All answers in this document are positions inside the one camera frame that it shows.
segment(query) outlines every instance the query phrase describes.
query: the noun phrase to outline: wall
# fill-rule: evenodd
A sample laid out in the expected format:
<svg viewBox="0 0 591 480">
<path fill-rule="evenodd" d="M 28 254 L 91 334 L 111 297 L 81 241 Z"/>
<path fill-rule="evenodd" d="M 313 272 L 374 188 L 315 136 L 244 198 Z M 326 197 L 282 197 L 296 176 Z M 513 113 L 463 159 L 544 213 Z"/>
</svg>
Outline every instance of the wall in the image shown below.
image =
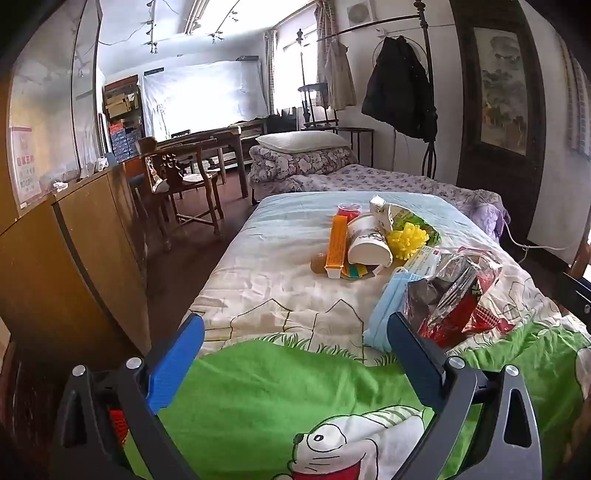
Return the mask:
<svg viewBox="0 0 591 480">
<path fill-rule="evenodd" d="M 521 0 L 530 24 L 546 95 L 546 152 L 538 205 L 528 239 L 537 245 L 572 246 L 552 252 L 571 263 L 591 205 L 591 162 L 567 148 L 567 83 L 554 28 Z"/>
<path fill-rule="evenodd" d="M 339 30 L 349 28 L 347 7 L 355 4 L 356 1 L 335 0 L 335 2 Z M 449 1 L 431 0 L 426 3 L 425 15 L 429 24 L 433 58 L 435 104 L 439 115 L 439 133 L 436 141 L 436 179 L 446 183 L 455 183 L 460 161 L 463 119 L 460 50 Z M 374 10 L 377 20 L 417 13 L 410 0 L 375 0 Z M 417 19 L 398 21 L 384 26 L 388 32 L 400 32 L 405 37 L 424 46 L 423 31 L 419 27 Z M 345 111 L 338 112 L 341 124 L 375 128 L 375 167 L 420 175 L 426 144 L 422 140 L 407 138 L 398 133 L 395 157 L 393 158 L 393 128 L 361 113 L 361 104 L 373 71 L 372 54 L 381 41 L 376 28 L 367 28 L 341 35 L 340 41 L 349 47 L 348 58 L 358 101 L 357 106 L 348 107 Z"/>
<path fill-rule="evenodd" d="M 107 83 L 107 78 L 100 68 L 96 68 L 96 107 L 98 112 L 103 111 L 103 87 Z"/>
</svg>

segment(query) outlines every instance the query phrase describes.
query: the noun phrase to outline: white cloth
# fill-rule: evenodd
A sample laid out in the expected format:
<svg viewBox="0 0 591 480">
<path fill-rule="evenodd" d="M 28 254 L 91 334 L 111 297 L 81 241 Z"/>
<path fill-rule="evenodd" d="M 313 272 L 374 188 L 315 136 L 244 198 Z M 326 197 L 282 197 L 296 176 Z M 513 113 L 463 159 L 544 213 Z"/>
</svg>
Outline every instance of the white cloth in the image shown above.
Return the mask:
<svg viewBox="0 0 591 480">
<path fill-rule="evenodd" d="M 142 79 L 146 136 L 224 128 L 266 118 L 260 63 L 217 61 L 148 75 Z"/>
<path fill-rule="evenodd" d="M 348 48 L 340 42 L 330 42 L 329 55 L 324 69 L 326 82 L 329 84 L 329 103 L 337 111 L 357 105 L 347 50 Z"/>
</svg>

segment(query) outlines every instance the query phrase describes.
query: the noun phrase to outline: plastic bag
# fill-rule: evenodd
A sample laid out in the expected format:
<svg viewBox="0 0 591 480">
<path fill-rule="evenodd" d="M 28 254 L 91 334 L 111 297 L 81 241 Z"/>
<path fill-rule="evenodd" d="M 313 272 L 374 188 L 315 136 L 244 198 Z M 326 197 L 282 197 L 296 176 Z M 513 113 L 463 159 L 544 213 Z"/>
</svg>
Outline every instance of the plastic bag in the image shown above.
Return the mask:
<svg viewBox="0 0 591 480">
<path fill-rule="evenodd" d="M 441 240 L 439 232 L 416 213 L 395 203 L 387 203 L 379 195 L 375 195 L 369 202 L 369 211 L 378 219 L 378 223 L 386 235 L 390 232 L 404 230 L 407 223 L 412 223 L 427 232 L 428 246 L 437 245 Z"/>
<path fill-rule="evenodd" d="M 494 328 L 474 313 L 501 267 L 488 251 L 461 248 L 448 255 L 434 277 L 408 284 L 404 307 L 408 321 L 442 348 L 456 346 L 467 334 Z"/>
</svg>

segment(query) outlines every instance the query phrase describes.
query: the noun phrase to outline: yellow toy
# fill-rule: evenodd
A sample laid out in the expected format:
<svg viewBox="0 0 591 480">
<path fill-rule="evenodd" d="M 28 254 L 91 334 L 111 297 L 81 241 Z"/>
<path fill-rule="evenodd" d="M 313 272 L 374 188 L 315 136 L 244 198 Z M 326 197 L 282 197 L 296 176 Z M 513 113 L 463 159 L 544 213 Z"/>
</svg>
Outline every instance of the yellow toy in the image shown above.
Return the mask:
<svg viewBox="0 0 591 480">
<path fill-rule="evenodd" d="M 399 260 L 408 260 L 429 241 L 429 235 L 419 226 L 407 222 L 404 230 L 390 232 L 387 236 L 392 254 Z"/>
</svg>

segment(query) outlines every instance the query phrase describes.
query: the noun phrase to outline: orange container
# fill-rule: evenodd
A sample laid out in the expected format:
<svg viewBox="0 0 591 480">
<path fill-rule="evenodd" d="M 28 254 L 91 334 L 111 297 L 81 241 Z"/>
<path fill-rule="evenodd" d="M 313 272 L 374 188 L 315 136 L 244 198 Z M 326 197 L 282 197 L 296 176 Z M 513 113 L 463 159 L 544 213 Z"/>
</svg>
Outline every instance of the orange container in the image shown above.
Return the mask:
<svg viewBox="0 0 591 480">
<path fill-rule="evenodd" d="M 330 228 L 329 251 L 324 266 L 329 278 L 340 278 L 340 269 L 345 265 L 347 220 L 348 218 L 342 215 L 333 217 L 332 227 Z"/>
</svg>

